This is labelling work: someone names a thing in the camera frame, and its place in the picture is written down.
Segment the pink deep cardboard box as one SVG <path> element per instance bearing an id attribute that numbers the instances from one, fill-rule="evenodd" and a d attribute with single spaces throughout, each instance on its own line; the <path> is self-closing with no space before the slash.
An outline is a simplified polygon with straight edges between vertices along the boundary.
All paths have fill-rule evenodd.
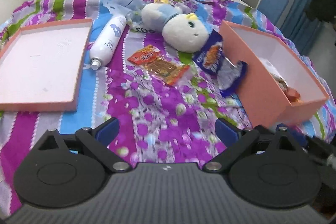
<path id="1" fill-rule="evenodd" d="M 278 37 L 227 21 L 222 22 L 219 33 L 225 57 L 234 64 L 247 64 L 236 93 L 253 126 L 299 124 L 309 120 L 329 99 L 317 77 Z M 288 100 L 264 61 L 300 94 L 298 102 Z"/>

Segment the red sausage snack packet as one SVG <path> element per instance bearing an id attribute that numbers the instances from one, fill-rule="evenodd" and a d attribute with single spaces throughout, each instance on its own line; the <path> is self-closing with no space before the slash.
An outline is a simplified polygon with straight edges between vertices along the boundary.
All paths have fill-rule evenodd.
<path id="1" fill-rule="evenodd" d="M 299 94 L 299 92 L 297 90 L 295 90 L 294 88 L 287 88 L 284 91 L 284 94 L 286 95 L 289 102 L 291 102 L 291 103 L 298 102 L 301 98 L 301 95 Z"/>

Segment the blue chair back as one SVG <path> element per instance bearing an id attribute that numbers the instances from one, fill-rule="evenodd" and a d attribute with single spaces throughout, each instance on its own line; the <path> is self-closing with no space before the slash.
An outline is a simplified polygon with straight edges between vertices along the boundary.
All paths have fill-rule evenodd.
<path id="1" fill-rule="evenodd" d="M 284 12 L 289 0 L 261 0 L 257 9 L 273 24 L 276 24 Z"/>

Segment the colourful floral bedsheet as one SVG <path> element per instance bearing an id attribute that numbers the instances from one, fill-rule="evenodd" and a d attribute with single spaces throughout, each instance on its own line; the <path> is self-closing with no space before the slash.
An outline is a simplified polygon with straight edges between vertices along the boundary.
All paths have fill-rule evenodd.
<path id="1" fill-rule="evenodd" d="M 314 71 L 311 61 L 300 56 L 294 43 L 260 11 L 229 0 L 169 0 L 186 4 L 208 30 L 218 30 L 222 20 L 252 27 L 279 37 L 301 58 L 323 84 L 330 99 L 294 129 L 330 142 L 335 136 L 335 102 L 324 79 Z M 1 48 L 21 27 L 67 19 L 92 18 L 89 42 L 93 43 L 111 14 L 107 0 L 30 0 L 16 8 L 1 25 Z M 215 79 L 198 67 L 191 80 L 180 87 L 165 87 L 127 58 L 148 44 L 160 49 L 169 61 L 188 64 L 191 54 L 177 52 L 153 31 L 125 29 L 107 68 L 94 72 L 88 52 L 77 111 L 67 113 L 1 112 L 1 211 L 15 212 L 21 203 L 13 188 L 13 176 L 30 149 L 48 128 L 71 134 L 82 127 L 96 127 L 109 118 L 120 122 L 120 132 L 109 148 L 131 165 L 138 162 L 205 162 L 226 147 L 215 136 L 217 118 L 238 128 L 250 126 L 237 96 L 222 98 Z"/>

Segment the blue kimchi snack packet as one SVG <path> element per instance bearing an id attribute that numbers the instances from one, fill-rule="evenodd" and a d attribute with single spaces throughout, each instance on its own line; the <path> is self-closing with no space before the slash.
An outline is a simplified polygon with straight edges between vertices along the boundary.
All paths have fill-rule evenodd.
<path id="1" fill-rule="evenodd" d="M 224 55 L 223 42 L 222 36 L 213 30 L 201 50 L 193 54 L 193 61 L 204 73 L 217 79 L 221 96 L 228 97 L 236 93 L 248 64 L 241 60 L 233 64 Z"/>

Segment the white spray bottle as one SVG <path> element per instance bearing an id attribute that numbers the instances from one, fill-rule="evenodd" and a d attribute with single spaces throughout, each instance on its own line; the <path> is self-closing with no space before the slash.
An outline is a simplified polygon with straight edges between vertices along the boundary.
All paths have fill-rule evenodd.
<path id="1" fill-rule="evenodd" d="M 104 26 L 89 50 L 91 68 L 94 71 L 111 61 L 125 27 L 126 18 L 123 15 L 112 17 Z"/>

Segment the white blue plush toy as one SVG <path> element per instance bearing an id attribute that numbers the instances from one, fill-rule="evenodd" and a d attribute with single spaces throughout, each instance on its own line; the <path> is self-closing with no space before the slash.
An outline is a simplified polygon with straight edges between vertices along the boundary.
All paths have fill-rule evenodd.
<path id="1" fill-rule="evenodd" d="M 169 0 L 154 0 L 141 11 L 143 25 L 162 34 L 165 42 L 178 51 L 195 53 L 205 45 L 209 32 L 195 13 L 184 14 Z"/>

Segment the light blue plastic bag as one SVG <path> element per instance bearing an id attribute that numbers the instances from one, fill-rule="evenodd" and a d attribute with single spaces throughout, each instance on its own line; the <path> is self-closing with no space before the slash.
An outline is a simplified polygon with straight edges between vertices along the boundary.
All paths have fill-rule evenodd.
<path id="1" fill-rule="evenodd" d="M 102 5 L 112 15 L 123 15 L 132 29 L 143 28 L 141 11 L 145 7 L 142 0 L 102 0 Z"/>

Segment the orange red snack packet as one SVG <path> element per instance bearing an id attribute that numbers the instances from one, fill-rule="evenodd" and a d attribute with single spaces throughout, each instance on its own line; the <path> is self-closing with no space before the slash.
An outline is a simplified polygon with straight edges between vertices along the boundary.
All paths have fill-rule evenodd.
<path id="1" fill-rule="evenodd" d="M 190 70 L 189 65 L 177 65 L 168 61 L 161 51 L 151 44 L 137 50 L 127 60 L 138 67 L 145 68 L 170 86 L 176 85 Z"/>

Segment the pink shallow box lid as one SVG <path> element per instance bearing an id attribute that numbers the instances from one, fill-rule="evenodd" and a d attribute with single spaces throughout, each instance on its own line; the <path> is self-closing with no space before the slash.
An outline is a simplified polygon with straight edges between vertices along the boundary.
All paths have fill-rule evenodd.
<path id="1" fill-rule="evenodd" d="M 1 50 L 2 111 L 74 111 L 92 20 L 20 28 Z"/>

